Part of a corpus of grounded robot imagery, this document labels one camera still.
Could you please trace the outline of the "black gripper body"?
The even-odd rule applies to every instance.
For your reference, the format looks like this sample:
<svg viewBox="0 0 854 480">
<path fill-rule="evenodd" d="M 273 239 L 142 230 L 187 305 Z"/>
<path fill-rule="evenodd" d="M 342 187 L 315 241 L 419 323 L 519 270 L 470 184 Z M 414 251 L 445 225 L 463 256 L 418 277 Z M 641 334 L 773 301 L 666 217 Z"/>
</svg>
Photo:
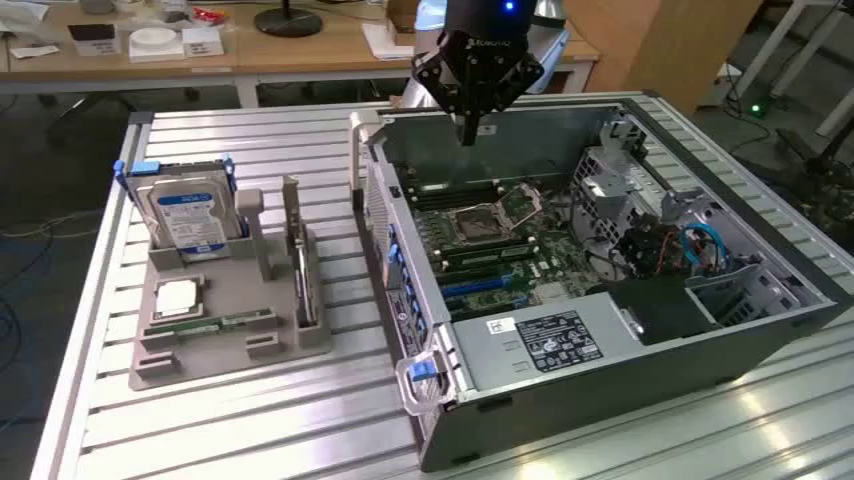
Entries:
<svg viewBox="0 0 854 480">
<path fill-rule="evenodd" d="M 466 94 L 467 67 L 474 57 L 514 59 L 530 53 L 527 34 L 535 5 L 534 1 L 499 0 L 447 3 L 439 49 Z"/>
</svg>

